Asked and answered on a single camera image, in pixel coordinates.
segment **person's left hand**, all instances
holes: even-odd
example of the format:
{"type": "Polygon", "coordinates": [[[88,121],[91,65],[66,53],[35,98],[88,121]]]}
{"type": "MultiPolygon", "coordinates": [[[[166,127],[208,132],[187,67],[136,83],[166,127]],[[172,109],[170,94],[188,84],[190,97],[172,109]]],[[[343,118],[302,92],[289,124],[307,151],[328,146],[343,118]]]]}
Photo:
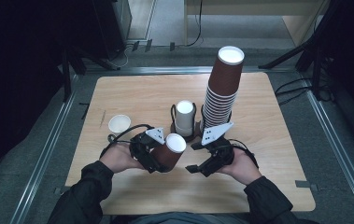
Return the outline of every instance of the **person's left hand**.
{"type": "Polygon", "coordinates": [[[118,143],[112,146],[101,157],[100,161],[113,171],[114,174],[130,168],[144,169],[139,161],[131,157],[129,145],[125,143],[118,143]]]}

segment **cord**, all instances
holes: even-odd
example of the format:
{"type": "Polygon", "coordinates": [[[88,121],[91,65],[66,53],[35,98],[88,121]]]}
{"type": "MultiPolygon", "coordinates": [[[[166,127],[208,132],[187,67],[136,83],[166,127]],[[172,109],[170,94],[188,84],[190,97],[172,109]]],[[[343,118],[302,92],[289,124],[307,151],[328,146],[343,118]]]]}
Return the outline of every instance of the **cord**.
{"type": "Polygon", "coordinates": [[[311,79],[312,79],[311,77],[303,77],[303,78],[298,78],[298,79],[295,79],[295,80],[293,80],[293,81],[287,82],[287,83],[281,85],[280,87],[278,87],[278,88],[276,89],[275,95],[279,95],[278,92],[279,92],[282,88],[284,88],[284,87],[286,87],[286,86],[288,86],[288,85],[290,85],[290,84],[292,84],[292,83],[295,83],[295,82],[298,82],[298,81],[303,81],[303,80],[311,80],[311,79]]]}
{"type": "Polygon", "coordinates": [[[126,48],[123,50],[124,56],[126,57],[126,62],[125,62],[124,64],[122,64],[122,65],[117,65],[117,64],[114,64],[114,63],[111,62],[111,61],[115,60],[117,57],[119,57],[120,52],[119,52],[115,57],[113,57],[113,59],[108,60],[107,63],[109,63],[109,64],[111,64],[111,65],[113,65],[113,66],[115,66],[115,67],[118,67],[118,68],[124,67],[124,66],[127,65],[127,63],[128,63],[128,56],[127,56],[126,51],[127,51],[127,49],[132,48],[132,47],[133,47],[133,46],[128,46],[128,47],[126,47],[126,48]]]}
{"type": "Polygon", "coordinates": [[[242,143],[241,141],[238,141],[238,140],[236,140],[236,139],[228,139],[229,141],[234,141],[234,142],[237,142],[237,143],[239,143],[239,144],[241,144],[243,147],[244,147],[244,149],[248,149],[248,147],[244,144],[244,143],[242,143]]]}
{"type": "Polygon", "coordinates": [[[199,35],[197,36],[197,38],[196,38],[196,40],[194,40],[194,42],[193,43],[191,43],[191,44],[189,44],[189,45],[185,45],[184,47],[191,47],[191,46],[193,46],[196,42],[197,42],[197,40],[200,38],[200,36],[201,36],[201,31],[202,31],[202,23],[201,23],[201,17],[202,17],[202,12],[203,12],[203,0],[200,0],[200,12],[199,12],[199,35]]]}
{"type": "Polygon", "coordinates": [[[130,141],[124,141],[124,140],[118,140],[118,139],[121,138],[122,136],[124,136],[125,134],[127,134],[128,132],[130,132],[134,129],[137,129],[137,128],[141,128],[141,127],[146,127],[147,129],[153,129],[153,127],[148,124],[138,124],[138,125],[135,125],[131,128],[128,128],[126,131],[120,133],[118,136],[115,136],[115,134],[110,134],[107,139],[109,141],[109,144],[101,152],[100,158],[103,157],[104,154],[106,153],[106,151],[115,143],[118,143],[118,142],[133,143],[130,141]]]}
{"type": "Polygon", "coordinates": [[[301,96],[302,94],[304,94],[305,92],[308,92],[308,91],[309,91],[309,90],[302,91],[302,92],[300,92],[299,94],[297,94],[297,95],[291,97],[290,99],[285,100],[285,101],[282,101],[282,102],[280,102],[280,103],[278,103],[278,104],[279,104],[279,105],[287,104],[287,103],[289,103],[291,100],[298,98],[299,96],[301,96]]]}

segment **cup stack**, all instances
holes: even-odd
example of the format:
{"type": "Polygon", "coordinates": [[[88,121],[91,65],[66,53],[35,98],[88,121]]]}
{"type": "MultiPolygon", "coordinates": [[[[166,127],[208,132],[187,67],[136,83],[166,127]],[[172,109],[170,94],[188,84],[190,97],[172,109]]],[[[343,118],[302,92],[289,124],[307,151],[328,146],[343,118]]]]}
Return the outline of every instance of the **cup stack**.
{"type": "Polygon", "coordinates": [[[240,84],[244,56],[241,49],[232,46],[219,50],[206,88],[201,131],[229,121],[240,84]]]}

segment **hand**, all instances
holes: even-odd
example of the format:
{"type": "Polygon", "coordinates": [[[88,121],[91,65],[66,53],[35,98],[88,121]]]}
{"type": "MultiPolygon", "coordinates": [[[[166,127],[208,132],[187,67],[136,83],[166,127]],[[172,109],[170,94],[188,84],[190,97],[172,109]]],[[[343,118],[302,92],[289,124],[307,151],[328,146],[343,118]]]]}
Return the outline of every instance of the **hand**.
{"type": "Polygon", "coordinates": [[[110,147],[100,161],[115,174],[130,168],[144,169],[139,161],[131,157],[129,145],[125,143],[110,147]]]}
{"type": "Polygon", "coordinates": [[[230,175],[244,185],[248,185],[262,176],[251,158],[238,148],[234,148],[234,160],[232,164],[218,169],[218,173],[230,175]]]}

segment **metal bracket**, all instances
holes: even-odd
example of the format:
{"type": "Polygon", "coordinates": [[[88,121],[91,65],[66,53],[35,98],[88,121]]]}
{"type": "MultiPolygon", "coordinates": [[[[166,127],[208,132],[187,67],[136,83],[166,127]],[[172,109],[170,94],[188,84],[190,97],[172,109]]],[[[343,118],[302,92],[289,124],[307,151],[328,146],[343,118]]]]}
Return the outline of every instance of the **metal bracket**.
{"type": "Polygon", "coordinates": [[[202,145],[205,146],[209,143],[216,141],[218,138],[223,136],[229,129],[234,125],[233,122],[224,123],[218,126],[205,128],[202,138],[202,145]]]}
{"type": "Polygon", "coordinates": [[[163,128],[149,129],[145,131],[145,134],[162,145],[165,143],[163,128]]]}

